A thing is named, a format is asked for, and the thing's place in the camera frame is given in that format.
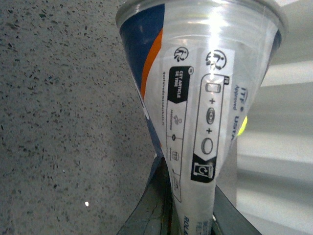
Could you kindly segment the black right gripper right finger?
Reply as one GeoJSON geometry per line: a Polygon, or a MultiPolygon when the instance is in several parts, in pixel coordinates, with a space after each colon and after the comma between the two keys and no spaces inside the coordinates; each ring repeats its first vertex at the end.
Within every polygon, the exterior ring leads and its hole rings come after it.
{"type": "Polygon", "coordinates": [[[213,215],[214,235],[261,235],[216,186],[213,215]]]}

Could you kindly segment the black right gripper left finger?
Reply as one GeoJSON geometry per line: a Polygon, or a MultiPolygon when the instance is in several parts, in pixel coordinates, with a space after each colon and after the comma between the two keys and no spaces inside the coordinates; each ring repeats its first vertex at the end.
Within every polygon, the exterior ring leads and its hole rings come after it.
{"type": "Polygon", "coordinates": [[[120,235],[170,235],[173,200],[167,164],[156,157],[137,206],[120,228],[120,235]]]}

